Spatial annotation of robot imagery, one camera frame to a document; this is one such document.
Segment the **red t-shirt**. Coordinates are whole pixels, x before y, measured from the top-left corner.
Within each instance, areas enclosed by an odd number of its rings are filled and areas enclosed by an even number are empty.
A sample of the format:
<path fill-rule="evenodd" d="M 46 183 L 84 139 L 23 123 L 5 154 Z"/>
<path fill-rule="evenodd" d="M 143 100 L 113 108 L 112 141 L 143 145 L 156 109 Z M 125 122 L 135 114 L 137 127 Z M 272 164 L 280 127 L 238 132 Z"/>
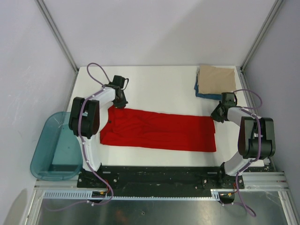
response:
<path fill-rule="evenodd" d="M 211 117 L 108 109 L 108 122 L 100 131 L 100 143 L 213 153 L 217 151 Z"/>

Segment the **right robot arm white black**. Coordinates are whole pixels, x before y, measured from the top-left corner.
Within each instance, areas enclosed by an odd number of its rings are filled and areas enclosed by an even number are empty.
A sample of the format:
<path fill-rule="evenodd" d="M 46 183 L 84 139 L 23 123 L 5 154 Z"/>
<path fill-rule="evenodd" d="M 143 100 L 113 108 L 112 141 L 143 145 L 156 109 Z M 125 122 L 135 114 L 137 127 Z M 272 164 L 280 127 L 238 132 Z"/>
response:
<path fill-rule="evenodd" d="M 211 113 L 216 122 L 230 121 L 239 126 L 238 151 L 223 163 L 224 172 L 216 176 L 221 188 L 233 183 L 233 176 L 240 175 L 252 163 L 272 157 L 276 151 L 274 120 L 259 117 L 248 107 L 238 106 L 233 92 L 223 92 L 219 104 Z"/>

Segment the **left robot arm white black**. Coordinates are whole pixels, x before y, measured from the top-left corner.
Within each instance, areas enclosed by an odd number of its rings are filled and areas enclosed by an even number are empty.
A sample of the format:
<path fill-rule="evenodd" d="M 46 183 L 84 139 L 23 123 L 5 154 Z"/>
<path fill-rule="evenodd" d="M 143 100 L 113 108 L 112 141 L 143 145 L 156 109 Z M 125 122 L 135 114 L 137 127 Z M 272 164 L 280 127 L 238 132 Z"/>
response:
<path fill-rule="evenodd" d="M 75 97 L 72 102 L 68 126 L 80 144 L 82 167 L 90 172 L 87 182 L 95 188 L 104 181 L 103 175 L 97 172 L 102 164 L 97 153 L 100 141 L 100 108 L 110 102 L 115 108 L 125 108 L 128 101 L 124 90 L 128 82 L 128 78 L 115 75 L 98 92 L 86 98 Z"/>

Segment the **folded blue t-shirt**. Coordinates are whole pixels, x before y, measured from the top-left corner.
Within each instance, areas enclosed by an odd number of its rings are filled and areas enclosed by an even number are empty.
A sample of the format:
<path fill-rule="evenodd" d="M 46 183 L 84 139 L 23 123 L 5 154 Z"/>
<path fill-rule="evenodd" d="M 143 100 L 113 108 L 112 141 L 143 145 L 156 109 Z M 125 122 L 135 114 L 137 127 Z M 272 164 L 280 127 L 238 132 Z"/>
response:
<path fill-rule="evenodd" d="M 195 96 L 198 97 L 198 98 L 204 98 L 204 99 L 210 99 L 210 100 L 216 100 L 216 101 L 221 100 L 221 95 L 220 94 L 201 94 L 201 93 L 199 93 L 198 76 L 196 76 L 194 90 L 195 90 Z"/>

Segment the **folded beige t-shirt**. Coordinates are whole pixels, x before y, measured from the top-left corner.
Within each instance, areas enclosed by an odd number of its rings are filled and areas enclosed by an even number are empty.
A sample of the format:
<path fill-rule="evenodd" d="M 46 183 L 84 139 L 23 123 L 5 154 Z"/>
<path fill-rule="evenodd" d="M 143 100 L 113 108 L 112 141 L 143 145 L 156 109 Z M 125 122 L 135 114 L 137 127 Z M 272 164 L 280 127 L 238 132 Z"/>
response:
<path fill-rule="evenodd" d="M 201 65 L 197 74 L 199 94 L 222 94 L 236 90 L 233 68 Z"/>

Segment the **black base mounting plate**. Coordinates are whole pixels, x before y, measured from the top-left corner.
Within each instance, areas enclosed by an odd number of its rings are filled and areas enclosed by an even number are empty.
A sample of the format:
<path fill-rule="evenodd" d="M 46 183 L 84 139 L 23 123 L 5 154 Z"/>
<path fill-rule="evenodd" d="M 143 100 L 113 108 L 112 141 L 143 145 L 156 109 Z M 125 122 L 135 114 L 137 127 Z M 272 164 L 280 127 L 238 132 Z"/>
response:
<path fill-rule="evenodd" d="M 226 175 L 222 166 L 101 166 L 93 174 L 81 170 L 78 188 L 105 188 L 116 197 L 207 197 L 211 189 L 245 187 L 242 176 Z"/>

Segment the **teal translucent plastic bin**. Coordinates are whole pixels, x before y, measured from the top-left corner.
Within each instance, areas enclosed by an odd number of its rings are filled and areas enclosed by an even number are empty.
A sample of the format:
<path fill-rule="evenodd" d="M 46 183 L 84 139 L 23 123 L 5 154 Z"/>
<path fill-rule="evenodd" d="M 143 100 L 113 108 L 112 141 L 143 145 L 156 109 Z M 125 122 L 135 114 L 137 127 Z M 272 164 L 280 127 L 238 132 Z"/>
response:
<path fill-rule="evenodd" d="M 30 164 L 36 179 L 69 180 L 81 171 L 81 148 L 69 129 L 69 118 L 70 112 L 57 112 L 46 120 Z"/>

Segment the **left aluminium frame post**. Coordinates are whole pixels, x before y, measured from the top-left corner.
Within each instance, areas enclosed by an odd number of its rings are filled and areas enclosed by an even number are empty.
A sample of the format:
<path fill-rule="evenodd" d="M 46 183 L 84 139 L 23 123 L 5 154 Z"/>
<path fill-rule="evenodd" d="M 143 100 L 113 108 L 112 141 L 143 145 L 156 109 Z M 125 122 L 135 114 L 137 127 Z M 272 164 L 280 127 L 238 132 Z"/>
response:
<path fill-rule="evenodd" d="M 51 15 L 50 10 L 48 9 L 48 7 L 45 3 L 45 1 L 44 0 L 35 0 L 35 3 L 37 5 L 37 7 L 39 8 L 42 16 L 44 17 L 44 20 L 46 21 L 47 25 L 49 26 L 50 31 L 52 32 L 58 46 L 62 50 L 62 53 L 66 57 L 69 65 L 74 70 L 74 72 L 77 73 L 79 71 L 79 67 L 77 66 L 61 32 L 59 31 L 59 28 L 58 28 L 55 20 L 53 19 L 52 15 Z"/>

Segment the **aluminium frame post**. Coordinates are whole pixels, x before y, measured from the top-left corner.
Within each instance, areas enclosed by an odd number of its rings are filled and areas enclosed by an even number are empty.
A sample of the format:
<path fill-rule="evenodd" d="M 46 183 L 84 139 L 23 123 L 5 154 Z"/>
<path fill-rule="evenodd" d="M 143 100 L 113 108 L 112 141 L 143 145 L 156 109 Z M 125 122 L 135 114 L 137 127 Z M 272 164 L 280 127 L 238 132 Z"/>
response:
<path fill-rule="evenodd" d="M 62 50 L 62 53 L 66 57 L 69 65 L 74 70 L 74 72 L 77 73 L 79 71 L 79 67 L 77 66 L 61 32 L 59 31 L 59 28 L 58 28 L 55 20 L 53 19 L 52 15 L 51 15 L 50 10 L 48 9 L 48 7 L 45 3 L 45 1 L 44 0 L 35 0 L 35 3 L 37 5 L 37 7 L 39 8 L 42 16 L 44 17 L 44 20 L 46 21 L 47 25 L 49 26 L 50 31 L 52 32 L 58 46 Z"/>
<path fill-rule="evenodd" d="M 258 47 L 262 43 L 263 39 L 265 38 L 267 32 L 271 28 L 273 22 L 275 21 L 277 15 L 279 14 L 284 3 L 285 3 L 285 0 L 276 0 L 274 2 L 274 4 L 272 5 L 271 10 L 269 11 L 266 19 L 264 20 L 257 36 L 255 37 L 253 44 L 251 45 L 245 59 L 243 60 L 241 66 L 240 66 L 240 69 L 243 73 L 246 70 L 248 64 L 250 63 L 252 57 L 256 53 Z"/>

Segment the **right aluminium frame post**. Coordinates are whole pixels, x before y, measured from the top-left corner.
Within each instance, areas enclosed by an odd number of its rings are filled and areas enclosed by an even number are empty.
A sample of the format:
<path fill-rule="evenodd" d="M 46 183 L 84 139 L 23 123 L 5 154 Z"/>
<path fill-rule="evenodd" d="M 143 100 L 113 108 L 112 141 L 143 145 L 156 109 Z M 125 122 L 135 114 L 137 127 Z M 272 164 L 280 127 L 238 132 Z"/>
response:
<path fill-rule="evenodd" d="M 273 22 L 275 21 L 277 15 L 279 14 L 284 3 L 285 3 L 285 0 L 276 0 L 274 2 L 274 4 L 272 5 L 271 10 L 269 11 L 266 19 L 264 20 L 257 36 L 255 37 L 253 44 L 251 45 L 245 59 L 243 60 L 241 66 L 240 66 L 240 69 L 243 73 L 246 70 L 248 64 L 250 63 L 252 57 L 256 53 L 258 47 L 262 43 L 263 39 L 265 38 L 267 32 L 271 28 Z"/>

